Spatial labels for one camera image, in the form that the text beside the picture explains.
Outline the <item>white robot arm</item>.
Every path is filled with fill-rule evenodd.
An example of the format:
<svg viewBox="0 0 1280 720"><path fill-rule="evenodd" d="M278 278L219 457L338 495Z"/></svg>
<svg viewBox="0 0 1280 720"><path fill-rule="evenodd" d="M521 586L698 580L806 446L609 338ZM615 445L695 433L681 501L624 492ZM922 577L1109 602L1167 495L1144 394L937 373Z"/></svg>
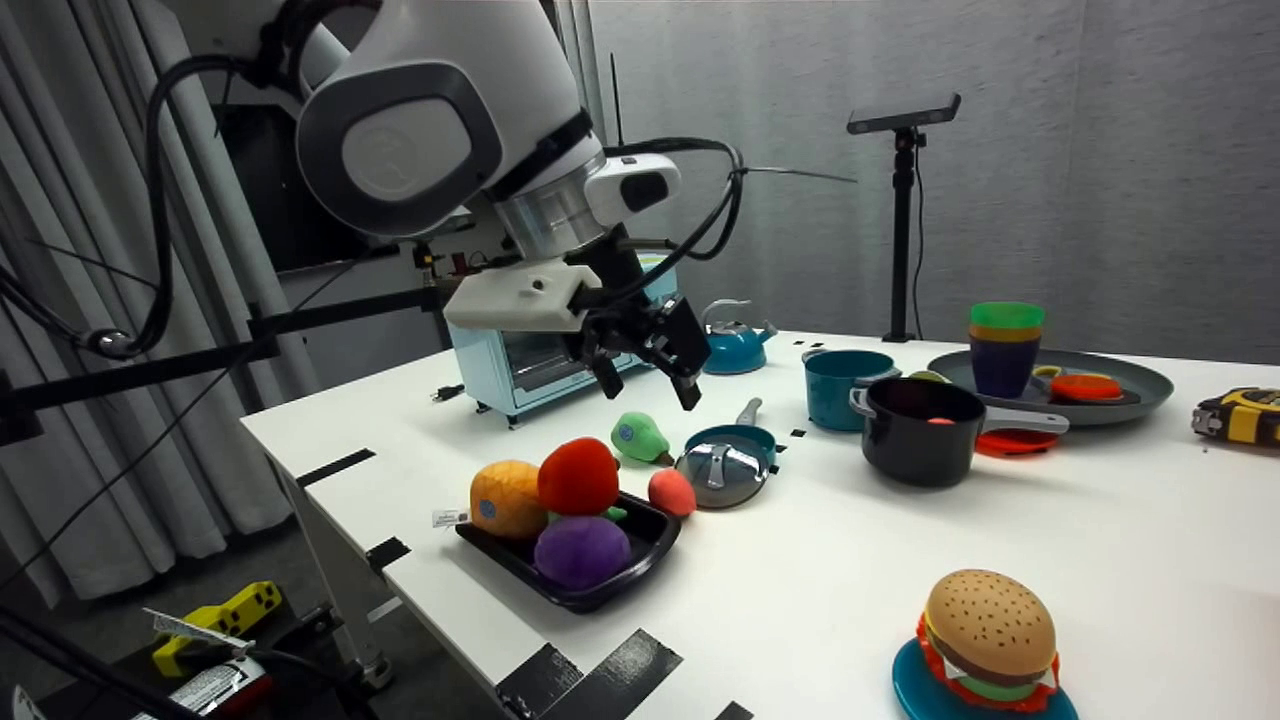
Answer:
<svg viewBox="0 0 1280 720"><path fill-rule="evenodd" d="M609 148L537 0L163 0L189 44L299 100L295 162L370 240L483 203L514 251L456 282L456 327L565 344L603 392L630 351L695 403L709 337L649 292L624 219L675 193L675 162Z"/></svg>

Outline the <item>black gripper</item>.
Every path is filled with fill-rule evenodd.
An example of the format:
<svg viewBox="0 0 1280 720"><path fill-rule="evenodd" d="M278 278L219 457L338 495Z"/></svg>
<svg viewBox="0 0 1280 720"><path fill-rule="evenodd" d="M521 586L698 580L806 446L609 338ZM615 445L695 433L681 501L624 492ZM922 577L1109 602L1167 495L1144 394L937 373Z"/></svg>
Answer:
<svg viewBox="0 0 1280 720"><path fill-rule="evenodd" d="M567 251L570 266L587 266L594 286L570 292L581 327L565 337L594 388L615 400L624 378L613 351L652 351L652 363L672 378L685 410L698 403L698 366L709 359L709 337L688 298L652 298L654 277L640 264L640 251L624 226Z"/></svg>

